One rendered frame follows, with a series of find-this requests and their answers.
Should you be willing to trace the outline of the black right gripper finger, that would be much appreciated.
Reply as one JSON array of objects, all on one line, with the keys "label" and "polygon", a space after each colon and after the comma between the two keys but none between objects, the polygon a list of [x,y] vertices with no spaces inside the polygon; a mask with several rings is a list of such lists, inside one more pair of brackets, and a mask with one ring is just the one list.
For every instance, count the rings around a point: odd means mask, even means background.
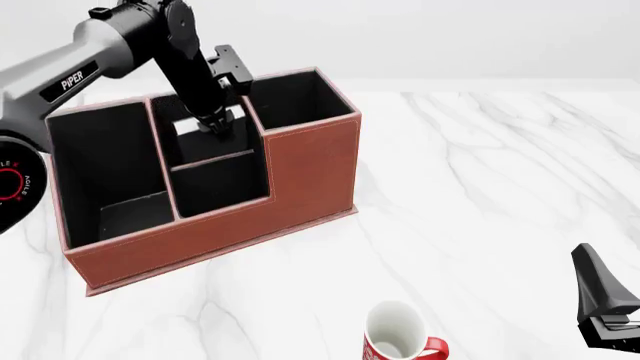
[{"label": "black right gripper finger", "polygon": [[615,278],[591,245],[577,245],[571,256],[578,284],[578,323],[589,317],[628,316],[640,309],[640,299]]}]

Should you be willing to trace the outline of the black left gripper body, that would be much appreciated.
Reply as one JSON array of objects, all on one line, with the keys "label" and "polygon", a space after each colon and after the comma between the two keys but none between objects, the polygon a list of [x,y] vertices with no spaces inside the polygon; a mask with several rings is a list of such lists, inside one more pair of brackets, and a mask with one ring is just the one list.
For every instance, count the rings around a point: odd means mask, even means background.
[{"label": "black left gripper body", "polygon": [[246,114],[240,105],[226,107],[223,119],[204,122],[196,117],[172,123],[178,135],[208,134],[220,141],[230,141],[246,135]]}]

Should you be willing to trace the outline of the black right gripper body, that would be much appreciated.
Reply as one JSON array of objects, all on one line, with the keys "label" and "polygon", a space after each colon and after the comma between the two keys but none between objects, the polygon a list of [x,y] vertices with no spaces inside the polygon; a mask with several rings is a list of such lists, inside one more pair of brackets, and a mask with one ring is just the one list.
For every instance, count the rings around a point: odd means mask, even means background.
[{"label": "black right gripper body", "polygon": [[578,329],[590,348],[640,353],[640,320],[625,315],[588,317]]}]

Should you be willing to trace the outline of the red-brown desk caddy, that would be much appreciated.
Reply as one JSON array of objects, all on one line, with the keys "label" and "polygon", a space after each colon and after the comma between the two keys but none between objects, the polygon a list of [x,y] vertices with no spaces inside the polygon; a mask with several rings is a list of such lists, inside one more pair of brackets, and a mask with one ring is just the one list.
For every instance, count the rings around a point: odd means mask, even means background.
[{"label": "red-brown desk caddy", "polygon": [[46,125],[61,250],[88,296],[355,212],[362,114],[317,68],[259,77],[236,136],[176,134],[171,94]]}]

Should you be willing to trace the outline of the red mug with white inside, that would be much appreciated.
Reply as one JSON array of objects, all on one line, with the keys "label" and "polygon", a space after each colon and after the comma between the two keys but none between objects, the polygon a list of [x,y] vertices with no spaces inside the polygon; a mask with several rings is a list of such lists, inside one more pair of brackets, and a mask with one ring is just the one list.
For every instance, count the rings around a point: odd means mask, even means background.
[{"label": "red mug with white inside", "polygon": [[448,360],[449,345],[427,335],[416,309],[399,300],[386,300],[367,314],[362,360]]}]

